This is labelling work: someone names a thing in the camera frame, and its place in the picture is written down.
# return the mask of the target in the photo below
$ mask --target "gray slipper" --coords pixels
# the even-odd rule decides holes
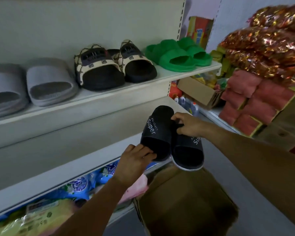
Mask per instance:
[[[73,97],[79,90],[67,64],[56,58],[40,58],[27,64],[27,89],[33,104],[44,107]]]
[[[0,64],[0,117],[20,111],[28,103],[25,71],[16,64]]]

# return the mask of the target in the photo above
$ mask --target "open cardboard box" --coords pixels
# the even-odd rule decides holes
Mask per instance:
[[[237,206],[205,169],[168,167],[134,201],[150,236],[222,236],[238,217]]]
[[[206,109],[212,109],[216,106],[223,93],[223,91],[216,92],[214,89],[204,85],[192,77],[180,79],[177,87],[181,91],[185,92],[185,94],[200,102],[200,106]]]

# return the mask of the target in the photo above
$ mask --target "slipper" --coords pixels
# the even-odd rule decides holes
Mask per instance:
[[[171,144],[173,163],[182,170],[200,170],[204,163],[201,138],[177,134],[177,128],[183,126],[183,124],[177,124],[173,129]]]
[[[101,91],[125,84],[117,63],[103,47],[93,44],[74,56],[77,82],[82,88]]]
[[[67,64],[56,58],[39,58],[27,64],[27,89],[32,103],[44,107],[73,97],[79,90]]]
[[[171,127],[170,119],[174,114],[171,107],[158,106],[149,116],[141,137],[141,144],[149,147],[157,157],[156,162],[165,161],[170,156]]]
[[[194,60],[173,39],[165,39],[157,45],[147,46],[145,55],[170,71],[188,72],[196,69]]]
[[[20,111],[28,103],[25,71],[16,64],[0,64],[0,117]]]
[[[122,42],[120,51],[113,58],[127,82],[141,83],[155,79],[157,76],[153,63],[128,39]]]
[[[205,52],[205,50],[198,46],[190,37],[182,38],[177,41],[177,44],[181,49],[187,51],[187,53],[194,59],[196,66],[210,66],[212,63],[212,56]]]

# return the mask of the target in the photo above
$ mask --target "gray floor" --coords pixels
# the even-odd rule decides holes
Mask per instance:
[[[209,121],[203,115],[200,118]],[[205,168],[239,207],[239,218],[228,236],[295,236],[295,226],[212,143],[203,139],[203,148]],[[107,227],[104,236],[114,235],[145,235],[135,211]]]

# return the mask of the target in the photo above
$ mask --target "forearm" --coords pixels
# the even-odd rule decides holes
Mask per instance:
[[[224,129],[212,142],[273,205],[295,223],[295,155]]]
[[[53,236],[100,236],[127,187],[111,178]]]

